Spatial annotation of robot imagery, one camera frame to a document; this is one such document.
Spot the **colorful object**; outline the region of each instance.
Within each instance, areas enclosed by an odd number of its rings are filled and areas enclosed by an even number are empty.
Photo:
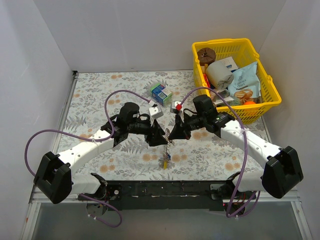
[[[208,87],[208,88],[210,88],[210,82],[209,82],[209,80],[208,80],[208,78],[207,78],[207,74],[203,74],[203,78],[204,78],[204,81],[206,82],[206,87]]]
[[[163,152],[163,169],[166,170],[168,168],[169,161],[171,160],[171,155],[170,155],[170,147],[171,145],[175,145],[172,140],[169,140],[168,137],[170,135],[170,130],[169,128],[165,129],[165,139],[167,140],[167,145],[164,147],[164,152]]]
[[[256,104],[254,101],[246,101],[243,105],[251,105]]]
[[[180,111],[182,109],[182,106],[180,104],[178,104],[175,109],[177,109],[178,111]]]
[[[197,53],[200,66],[210,65],[216,60],[216,52],[209,47],[200,49]]]
[[[216,59],[220,60],[227,57],[233,57],[233,60],[239,68],[243,68],[255,61],[257,61],[257,77],[261,84],[261,98],[262,103],[256,104],[252,108],[258,108],[253,115],[250,115],[245,111],[247,106],[237,106],[234,108],[235,112],[241,116],[244,124],[251,124],[255,122],[260,116],[266,113],[270,108],[277,106],[281,103],[281,97],[272,82],[272,77],[267,75],[264,67],[259,60],[259,54],[256,52],[254,46],[247,38],[226,38],[215,39],[210,41],[195,42],[192,45],[193,52],[193,78],[196,87],[206,87],[206,81],[204,79],[197,51],[203,48],[211,48],[216,52]],[[199,89],[199,94],[206,94],[210,96],[207,89]],[[218,112],[226,112],[232,115],[232,112],[228,107],[217,107]]]
[[[155,84],[151,89],[151,96],[154,100],[160,103],[162,106],[171,102],[172,92],[169,91],[165,86],[161,83]]]

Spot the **yellow plastic basket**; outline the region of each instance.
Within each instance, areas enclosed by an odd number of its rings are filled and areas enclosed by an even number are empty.
[[[272,77],[267,75],[264,67],[259,60],[259,54],[256,52],[251,41],[247,38],[226,38],[215,39],[210,41],[195,42],[192,44],[193,52],[193,78],[197,87],[207,86],[200,64],[197,52],[203,48],[211,48],[216,53],[216,60],[232,57],[239,68],[245,67],[253,62],[257,64],[257,76],[261,84],[261,97],[263,103],[254,105],[233,106],[232,108],[240,116],[244,124],[251,124],[260,116],[266,113],[271,107],[277,106],[281,103],[281,97],[273,84]],[[200,89],[199,94],[210,93],[207,89]],[[218,112],[227,112],[232,114],[228,107],[217,107]]]

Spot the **white backdrop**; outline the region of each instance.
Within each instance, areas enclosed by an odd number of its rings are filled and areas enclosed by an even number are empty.
[[[297,186],[313,239],[320,239],[320,1],[289,0],[260,51],[282,97],[267,114],[275,144],[298,152],[304,174]]]
[[[192,69],[191,45],[249,38],[257,51],[285,0],[34,0],[80,72]]]
[[[33,177],[24,150],[35,132],[56,128],[72,72],[32,0],[0,0],[0,239],[20,238]],[[51,133],[31,143],[36,171]]]

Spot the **floral tablecloth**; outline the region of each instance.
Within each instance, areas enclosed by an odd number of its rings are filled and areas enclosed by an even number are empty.
[[[150,98],[150,87],[157,82],[173,92],[173,101],[181,101],[195,87],[192,71],[80,73],[64,131],[91,137],[107,121],[104,102],[110,93],[127,89]],[[192,99],[196,95],[197,92],[188,98],[184,104],[186,108],[194,110]],[[137,103],[141,114],[148,112],[147,102],[123,92],[108,101],[109,115],[119,113],[126,102]],[[159,118],[158,122],[164,130],[172,130],[174,114],[170,113],[170,106],[162,110],[166,117]],[[268,139],[261,119],[247,127],[261,138]],[[242,166],[242,150],[204,129],[193,131],[190,140],[174,142],[167,169],[160,167],[164,160],[164,145],[149,147],[143,135],[130,134],[127,140],[92,159],[77,173],[98,173],[106,180],[225,180]],[[78,143],[80,140],[63,135],[58,151]],[[246,171],[258,170],[261,167],[249,157]]]

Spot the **purple cable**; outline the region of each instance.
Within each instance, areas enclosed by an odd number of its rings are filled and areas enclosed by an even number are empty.
[[[242,179],[242,176],[244,175],[244,172],[245,172],[245,168],[246,168],[246,163],[247,163],[247,157],[248,157],[248,142],[247,142],[247,134],[246,134],[246,131],[245,131],[245,126],[243,124],[243,122],[241,121],[241,118],[238,116],[238,114],[232,109],[232,107],[224,100],[224,98],[219,94],[217,93],[215,90],[209,88],[209,87],[205,87],[205,86],[200,86],[200,87],[196,87],[194,89],[192,89],[184,98],[183,100],[181,101],[180,105],[182,105],[186,99],[196,90],[199,90],[199,89],[207,89],[213,93],[215,93],[223,102],[224,104],[230,109],[230,111],[235,115],[235,117],[237,118],[238,122],[239,122],[239,125],[241,127],[241,129],[243,129],[243,138],[244,138],[244,157],[243,157],[243,164],[242,164],[242,167],[241,167],[241,170],[240,170],[240,174],[239,174],[239,178],[238,178],[238,181],[236,182],[235,184],[235,187],[234,187],[234,190],[233,190],[233,193],[231,195],[231,198],[230,198],[230,201],[229,201],[229,204],[228,204],[228,207],[226,209],[226,217],[227,218],[231,218],[231,217],[234,217],[238,212],[240,212],[242,209],[244,209],[249,203],[250,201],[253,199],[253,197],[255,196],[256,194],[256,191],[253,192],[252,196],[248,199],[248,201],[242,205],[237,211],[233,212],[230,214],[230,210],[231,210],[231,206],[232,206],[232,203],[235,199],[235,196],[236,196],[236,193],[238,191],[238,188],[239,188],[239,185],[240,185],[240,182],[241,182],[241,179]],[[253,208],[256,206],[257,202],[258,202],[258,199],[259,199],[259,196],[260,196],[260,192],[258,193],[258,197],[256,198],[255,200],[255,203],[253,204],[252,208],[245,212],[244,214],[240,215],[239,217],[244,217],[246,215],[248,215],[252,210]]]
[[[106,100],[105,100],[105,102],[104,102],[104,111],[105,111],[106,118],[107,118],[107,120],[108,120],[108,122],[109,122],[109,124],[110,124],[110,126],[111,126],[111,134],[110,134],[110,136],[105,137],[105,138],[95,139],[96,142],[106,141],[106,140],[110,139],[110,138],[114,135],[114,133],[115,133],[115,127],[114,127],[114,125],[112,124],[111,119],[110,119],[110,117],[109,117],[109,115],[108,115],[107,103],[108,103],[108,100],[111,98],[112,95],[117,94],[117,93],[120,93],[120,92],[131,93],[131,94],[136,95],[137,97],[139,97],[139,98],[147,101],[148,103],[150,102],[149,99],[147,99],[147,98],[145,98],[145,97],[143,97],[143,96],[141,96],[141,95],[139,95],[139,94],[137,94],[137,93],[135,93],[135,92],[133,92],[133,91],[130,91],[130,90],[125,90],[125,89],[123,89],[123,90],[117,90],[117,91],[112,92],[112,93],[106,98]],[[29,148],[29,145],[30,145],[32,139],[34,139],[34,138],[35,138],[37,135],[39,135],[39,134],[47,133],[47,132],[63,134],[63,135],[67,135],[67,136],[69,136],[69,137],[73,137],[73,138],[76,138],[76,139],[81,139],[81,140],[84,140],[84,141],[87,141],[87,142],[92,142],[92,139],[91,139],[91,138],[86,138],[86,137],[82,137],[82,136],[77,136],[77,135],[74,135],[74,134],[71,134],[71,133],[68,133],[68,132],[65,132],[65,131],[60,131],[60,130],[55,130],[55,129],[45,129],[45,130],[41,130],[41,131],[36,132],[35,134],[33,134],[33,135],[30,137],[30,139],[29,139],[28,142],[26,143],[25,149],[24,149],[24,163],[25,163],[25,165],[26,165],[26,168],[29,170],[29,172],[30,172],[34,177],[36,176],[36,174],[31,170],[31,168],[30,168],[30,166],[29,166],[29,163],[28,163],[28,148]]]
[[[94,216],[94,215],[92,215],[92,214],[90,214],[90,217],[96,218],[98,221],[104,223],[105,225],[107,225],[107,226],[109,226],[109,227],[111,227],[111,228],[117,228],[117,227],[119,227],[119,226],[121,225],[121,223],[122,223],[122,215],[121,215],[121,213],[119,212],[119,210],[116,209],[114,206],[112,206],[112,205],[110,205],[109,203],[106,203],[106,202],[104,202],[104,201],[100,201],[100,200],[94,199],[94,198],[92,198],[92,197],[86,196],[86,195],[84,195],[84,194],[82,194],[82,193],[79,194],[79,196],[81,196],[81,197],[83,197],[83,198],[86,198],[86,199],[88,199],[88,200],[91,200],[91,201],[95,201],[95,202],[97,202],[97,203],[99,203],[99,204],[105,205],[105,206],[113,209],[113,210],[119,215],[120,221],[119,221],[118,224],[111,224],[111,223],[103,220],[102,218],[96,217],[96,216]]]

